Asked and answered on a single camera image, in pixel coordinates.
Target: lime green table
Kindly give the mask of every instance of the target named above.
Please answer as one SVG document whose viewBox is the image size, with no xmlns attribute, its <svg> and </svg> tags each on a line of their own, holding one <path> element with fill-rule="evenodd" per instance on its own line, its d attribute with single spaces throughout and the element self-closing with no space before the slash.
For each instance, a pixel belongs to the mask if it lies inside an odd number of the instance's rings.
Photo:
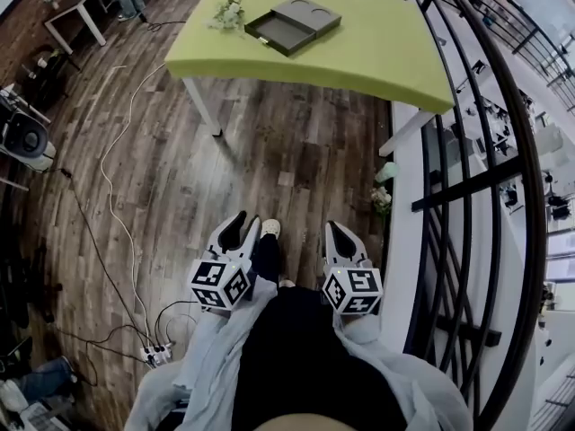
<svg viewBox="0 0 575 431">
<path fill-rule="evenodd" d="M 243 31 L 209 29 L 217 3 L 200 0 L 165 64 L 181 78 L 212 134 L 221 127 L 202 100 L 197 76 L 258 78 L 348 89 L 420 108 L 420 127 L 453 107 L 445 69 L 416 4 L 403 0 L 312 0 L 341 14 L 341 25 L 285 57 Z M 242 0 L 250 22 L 286 0 Z"/>
</svg>

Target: wooden floor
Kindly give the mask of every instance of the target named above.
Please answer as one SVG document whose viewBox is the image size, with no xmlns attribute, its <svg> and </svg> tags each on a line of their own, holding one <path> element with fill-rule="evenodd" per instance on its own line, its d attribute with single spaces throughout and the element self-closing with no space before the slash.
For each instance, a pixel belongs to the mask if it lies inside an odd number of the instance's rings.
<svg viewBox="0 0 575 431">
<path fill-rule="evenodd" d="M 147 2 L 149 20 L 162 22 L 186 19 L 198 0 Z M 106 267 L 141 325 L 128 237 L 108 210 L 100 161 L 127 121 L 130 95 L 163 62 L 180 27 L 152 33 L 139 21 L 113 23 L 104 34 L 105 47 L 93 43 L 81 51 L 83 71 L 71 79 L 70 98 L 49 129 L 58 151 L 56 166 L 74 174 Z M 168 303 L 190 298 L 186 274 L 191 262 L 210 232 L 241 209 L 248 216 L 280 220 L 285 274 L 301 286 L 314 287 L 321 275 L 328 219 L 355 231 L 378 265 L 382 228 L 369 191 L 383 163 L 376 150 L 387 133 L 387 103 L 302 84 L 206 79 L 202 86 L 219 108 L 223 137 L 209 134 L 182 83 L 162 69 L 136 97 L 128 133 L 105 163 L 114 183 L 112 204 L 134 237 L 137 290 L 150 325 Z M 57 326 L 104 339 L 129 319 L 97 260 L 70 181 L 60 173 L 32 176 L 25 169 L 19 181 L 31 187 L 29 194 L 17 193 L 13 199 L 15 218 L 22 224 L 22 251 L 30 256 L 45 241 L 49 279 L 64 286 Z M 184 315 L 170 324 L 178 342 L 176 357 L 193 331 L 193 321 L 185 317 L 190 311 L 189 304 L 181 304 L 166 312 Z M 53 356 L 56 343 L 94 380 L 84 343 L 33 320 L 35 362 Z M 163 318 L 162 333 L 168 320 Z M 137 355 L 140 345 L 127 329 L 105 346 Z M 89 348 L 89 356 L 98 386 L 84 387 L 77 408 L 98 429 L 121 429 L 147 368 L 95 348 Z"/>
</svg>

